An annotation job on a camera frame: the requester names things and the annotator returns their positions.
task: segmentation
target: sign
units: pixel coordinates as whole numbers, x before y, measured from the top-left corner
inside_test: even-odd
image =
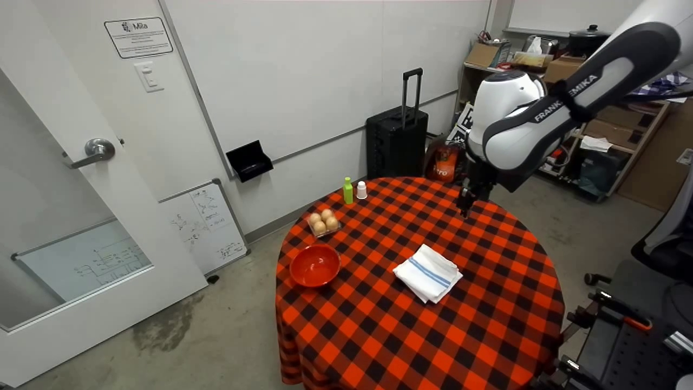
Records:
[[[122,59],[158,57],[174,52],[169,33],[160,17],[109,19],[105,27]]]

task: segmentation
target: red and black checkered tablecloth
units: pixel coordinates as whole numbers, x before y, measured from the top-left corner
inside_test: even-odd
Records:
[[[304,217],[277,260],[281,379],[306,388],[522,388],[556,356],[564,298],[547,251],[513,214],[478,201],[461,220],[457,190],[425,177],[368,182],[368,199],[316,201],[343,224],[320,243],[343,256],[320,291],[293,284],[289,263],[319,243]],[[420,245],[463,279],[420,304],[393,269]]]

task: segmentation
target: white door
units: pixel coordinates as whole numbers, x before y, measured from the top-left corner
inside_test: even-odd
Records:
[[[90,142],[105,142],[96,159],[105,146],[115,156],[72,169]],[[40,12],[0,0],[0,383],[204,286]]]

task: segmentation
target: concrete floor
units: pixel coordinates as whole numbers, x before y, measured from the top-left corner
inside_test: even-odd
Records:
[[[495,199],[539,236],[566,305],[588,302],[585,271],[613,274],[661,212],[613,198],[590,204],[543,177]],[[289,226],[252,243],[220,284],[26,383],[26,390],[286,388],[275,333],[275,260]],[[580,338],[566,347],[577,356]]]

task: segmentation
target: black suitcase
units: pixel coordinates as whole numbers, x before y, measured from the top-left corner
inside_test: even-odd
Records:
[[[422,175],[430,115],[420,106],[422,69],[404,74],[404,106],[367,119],[368,177]],[[408,82],[417,76],[417,106],[408,106]]]

